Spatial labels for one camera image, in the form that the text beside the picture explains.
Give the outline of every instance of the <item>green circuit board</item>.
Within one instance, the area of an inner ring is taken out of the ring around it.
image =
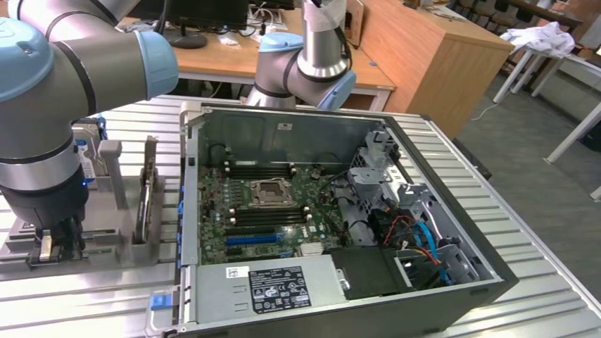
[[[293,200],[289,207],[299,209],[307,206],[311,219],[305,223],[273,225],[278,236],[277,243],[226,246],[225,230],[234,228],[230,222],[230,209],[234,208],[237,211],[255,209],[253,186],[257,181],[265,180],[233,180],[225,176],[222,169],[200,168],[198,243],[204,265],[294,257],[299,254],[298,248],[302,243],[321,242],[323,249],[341,246],[338,233],[331,231],[330,224],[342,226],[342,215],[334,205],[334,199],[323,196],[329,192],[319,193],[326,178],[315,180],[314,176],[310,177],[315,170],[310,165],[297,166],[295,169],[295,176],[285,180]],[[229,237],[251,236],[249,234]]]

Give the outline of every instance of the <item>wooden cabinet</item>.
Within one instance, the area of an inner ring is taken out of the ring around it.
[[[394,82],[385,111],[429,115],[454,138],[513,46],[469,21],[363,0],[361,49]]]

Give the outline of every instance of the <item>motherboard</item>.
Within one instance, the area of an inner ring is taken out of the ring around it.
[[[349,244],[319,165],[201,167],[198,236],[206,264],[319,255]]]

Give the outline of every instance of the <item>white cloth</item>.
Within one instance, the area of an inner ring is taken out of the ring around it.
[[[558,23],[549,23],[542,27],[531,27],[525,30],[507,30],[501,35],[501,39],[507,40],[515,46],[511,53],[527,46],[555,58],[562,58],[574,49],[574,38],[559,30]]]

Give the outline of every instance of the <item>blue latch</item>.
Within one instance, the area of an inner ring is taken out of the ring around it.
[[[170,294],[156,294],[150,299],[150,310],[164,310],[173,306],[173,300]]]

